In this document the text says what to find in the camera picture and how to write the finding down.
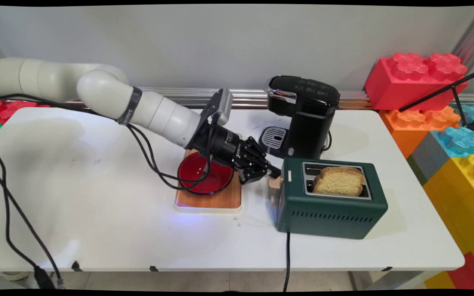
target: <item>black coffee maker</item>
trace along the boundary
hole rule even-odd
[[[290,116],[289,129],[267,127],[259,138],[262,148],[275,157],[319,159],[339,92],[328,84],[295,76],[276,76],[267,81],[268,109]]]

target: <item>wooden tray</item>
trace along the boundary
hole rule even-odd
[[[197,151],[187,150],[184,158],[195,152]],[[177,190],[174,206],[180,212],[237,213],[242,206],[241,192],[239,174],[235,172],[225,189],[211,195],[197,195],[186,190]]]

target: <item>slice of bread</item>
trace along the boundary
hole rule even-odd
[[[358,197],[363,190],[363,182],[365,177],[354,167],[325,167],[314,179],[314,193]]]

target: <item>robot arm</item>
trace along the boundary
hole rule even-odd
[[[53,102],[67,102],[79,98],[96,113],[109,118],[122,118],[130,106],[132,96],[140,95],[138,104],[130,109],[127,122],[140,125],[185,149],[195,148],[201,155],[229,165],[239,172],[242,184],[254,182],[263,176],[277,178],[279,169],[269,166],[265,153],[249,137],[240,140],[224,129],[231,108],[228,100],[220,100],[219,110],[203,110],[201,114],[178,105],[156,92],[137,92],[128,84],[119,69],[101,64],[67,64],[25,58],[0,59],[0,96],[27,94]],[[212,124],[207,116],[212,117]],[[213,139],[207,143],[207,134]]]

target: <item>white table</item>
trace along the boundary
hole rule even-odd
[[[225,127],[258,139],[265,127],[288,128],[289,123],[290,118],[268,110],[234,109]],[[389,209],[363,240],[292,234],[291,269],[381,271],[391,266],[406,272],[390,272],[369,288],[389,280],[397,284],[386,287],[399,288],[425,279],[422,271],[463,266],[462,254],[378,114],[337,111],[331,133],[332,147],[322,159],[373,163]],[[160,170],[175,173],[184,150],[149,131],[146,135]],[[17,111],[0,129],[0,156],[9,190],[60,271],[71,271],[74,261],[84,271],[286,268],[286,234],[275,230],[266,178],[243,187],[238,214],[179,213],[173,208],[175,190],[150,169],[125,126],[55,108]],[[267,158],[281,167],[281,159]],[[52,270],[13,208],[11,215],[14,244]],[[4,225],[0,187],[0,271],[31,270],[8,247]]]

